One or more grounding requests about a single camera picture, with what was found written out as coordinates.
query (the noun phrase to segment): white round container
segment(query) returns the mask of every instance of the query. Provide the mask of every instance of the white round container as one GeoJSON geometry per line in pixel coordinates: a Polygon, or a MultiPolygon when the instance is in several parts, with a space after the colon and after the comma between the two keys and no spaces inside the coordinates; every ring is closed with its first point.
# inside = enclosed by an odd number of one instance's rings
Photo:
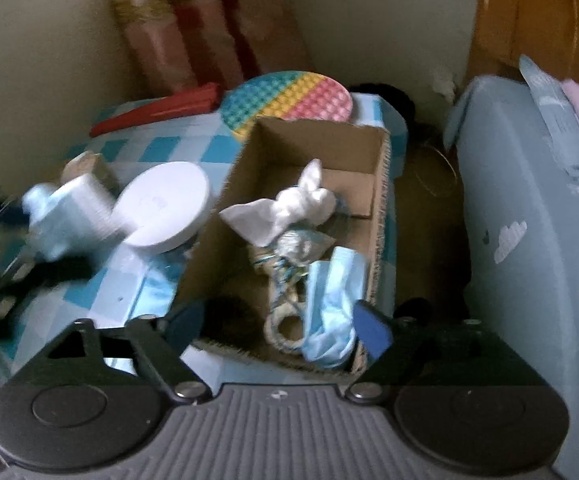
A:
{"type": "Polygon", "coordinates": [[[167,162],[141,173],[114,207],[131,234],[124,243],[143,256],[184,244],[207,221],[212,190],[205,172],[191,162],[167,162]]]}

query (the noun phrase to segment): cardboard box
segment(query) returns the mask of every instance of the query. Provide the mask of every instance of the cardboard box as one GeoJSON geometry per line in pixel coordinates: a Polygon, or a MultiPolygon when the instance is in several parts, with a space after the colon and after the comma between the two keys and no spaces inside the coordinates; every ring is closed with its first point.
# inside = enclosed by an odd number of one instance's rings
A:
{"type": "MultiPolygon", "coordinates": [[[[263,337],[269,313],[269,279],[254,272],[247,243],[219,217],[218,211],[276,194],[297,183],[313,158],[323,165],[323,187],[339,193],[351,212],[344,243],[367,257],[369,276],[366,298],[373,301],[380,274],[383,231],[389,178],[389,136],[383,128],[349,123],[261,118],[231,170],[215,210],[206,224],[194,256],[179,286],[176,304],[194,299],[230,296],[241,301],[230,307],[212,304],[206,313],[206,332],[215,335],[201,348],[222,355],[238,352],[281,367],[316,372],[300,356],[282,354],[263,337]]],[[[345,373],[365,368],[365,352],[357,345],[345,373]]]]}

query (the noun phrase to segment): white wall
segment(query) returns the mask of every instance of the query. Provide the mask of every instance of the white wall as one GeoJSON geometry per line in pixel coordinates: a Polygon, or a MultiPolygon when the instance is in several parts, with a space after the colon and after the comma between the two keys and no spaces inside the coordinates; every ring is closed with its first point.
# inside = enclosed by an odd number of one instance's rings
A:
{"type": "Polygon", "coordinates": [[[0,186],[56,176],[103,107],[142,96],[109,0],[0,0],[0,186]]]}
{"type": "Polygon", "coordinates": [[[293,0],[319,72],[343,84],[384,82],[404,90],[420,119],[442,124],[447,103],[431,73],[465,71],[476,0],[293,0]]]}

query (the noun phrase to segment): floor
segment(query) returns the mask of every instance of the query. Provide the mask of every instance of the floor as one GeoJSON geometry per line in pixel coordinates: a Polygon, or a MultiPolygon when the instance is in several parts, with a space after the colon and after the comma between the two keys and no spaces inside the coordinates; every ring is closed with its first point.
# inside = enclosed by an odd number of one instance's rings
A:
{"type": "Polygon", "coordinates": [[[445,159],[437,137],[413,140],[403,176],[394,181],[398,225],[396,304],[425,298],[432,321],[468,316],[462,291],[470,279],[463,189],[455,153],[445,159]]]}

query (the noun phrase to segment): curtain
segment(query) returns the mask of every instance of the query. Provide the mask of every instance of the curtain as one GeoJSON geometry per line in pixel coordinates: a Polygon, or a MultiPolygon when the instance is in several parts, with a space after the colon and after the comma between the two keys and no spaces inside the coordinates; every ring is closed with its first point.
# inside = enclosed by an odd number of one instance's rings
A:
{"type": "Polygon", "coordinates": [[[112,0],[155,96],[311,65],[289,0],[112,0]]]}

